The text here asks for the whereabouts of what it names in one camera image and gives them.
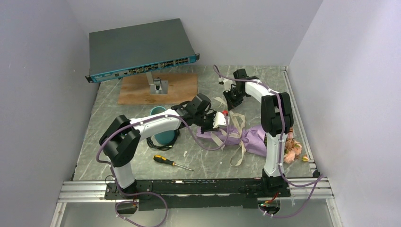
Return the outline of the purple flower bouquet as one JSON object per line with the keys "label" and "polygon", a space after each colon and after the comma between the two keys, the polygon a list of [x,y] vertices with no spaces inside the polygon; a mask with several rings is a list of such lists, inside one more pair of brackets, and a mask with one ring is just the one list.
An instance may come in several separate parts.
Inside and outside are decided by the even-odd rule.
{"label": "purple flower bouquet", "polygon": [[[223,126],[220,129],[226,130],[227,127]],[[222,135],[220,129],[218,131],[209,131],[206,133],[201,133],[200,128],[198,128],[196,136],[198,138],[211,140],[215,142],[217,145],[221,145],[226,136]],[[243,129],[242,141],[244,142],[246,152],[263,157],[266,156],[267,141],[265,139],[264,130],[260,125],[250,127],[249,129]],[[239,139],[228,138],[225,144],[229,146],[238,145]],[[301,143],[294,139],[294,129],[291,127],[285,142],[284,162],[288,164],[294,162],[294,160],[298,158],[299,155],[302,153],[302,149],[303,147]]]}

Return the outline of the beige ribbon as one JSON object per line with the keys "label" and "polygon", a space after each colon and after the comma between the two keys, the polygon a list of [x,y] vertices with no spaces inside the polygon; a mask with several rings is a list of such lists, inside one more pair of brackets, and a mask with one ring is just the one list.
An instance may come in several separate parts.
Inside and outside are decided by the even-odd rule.
{"label": "beige ribbon", "polygon": [[[244,142],[242,141],[242,134],[243,129],[245,127],[245,116],[239,113],[234,113],[232,111],[228,111],[228,116],[230,118],[230,122],[232,123],[233,127],[230,128],[227,126],[226,130],[220,129],[220,132],[223,136],[228,136],[229,139],[239,139],[239,148],[235,150],[235,154],[230,158],[230,165],[231,166],[239,166],[244,158],[244,154],[246,153],[246,148]],[[241,150],[241,157],[238,159],[236,164],[232,164],[233,158],[237,155],[237,153]]]}

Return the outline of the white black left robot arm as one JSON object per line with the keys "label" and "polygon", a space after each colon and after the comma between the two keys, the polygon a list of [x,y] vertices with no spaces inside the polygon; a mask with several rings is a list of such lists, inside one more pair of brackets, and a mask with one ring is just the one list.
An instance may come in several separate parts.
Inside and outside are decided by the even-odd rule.
{"label": "white black left robot arm", "polygon": [[104,153],[108,157],[104,163],[109,165],[118,183],[117,192],[128,199],[136,192],[131,161],[142,140],[192,125],[199,126],[201,132],[214,131],[227,122],[227,116],[212,110],[210,99],[199,93],[191,101],[184,101],[148,117],[116,117],[99,140],[98,153]]}

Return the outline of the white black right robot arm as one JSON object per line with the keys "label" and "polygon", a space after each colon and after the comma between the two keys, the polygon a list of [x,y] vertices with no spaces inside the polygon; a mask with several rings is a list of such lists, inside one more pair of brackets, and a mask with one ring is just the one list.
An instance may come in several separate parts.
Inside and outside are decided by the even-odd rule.
{"label": "white black right robot arm", "polygon": [[263,173],[267,177],[283,176],[285,142],[294,124],[291,100],[287,92],[277,92],[257,77],[249,77],[244,69],[234,72],[234,78],[219,75],[228,109],[240,105],[245,96],[255,98],[261,107],[261,126],[266,133],[267,155]]}

